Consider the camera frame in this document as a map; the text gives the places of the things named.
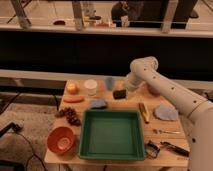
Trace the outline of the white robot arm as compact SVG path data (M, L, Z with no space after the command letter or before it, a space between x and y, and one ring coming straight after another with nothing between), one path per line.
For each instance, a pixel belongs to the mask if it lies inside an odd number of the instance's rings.
M128 91L138 89L142 81L165 97L192 123L188 171L213 171L213 102L157 72L155 57L134 59L125 78Z

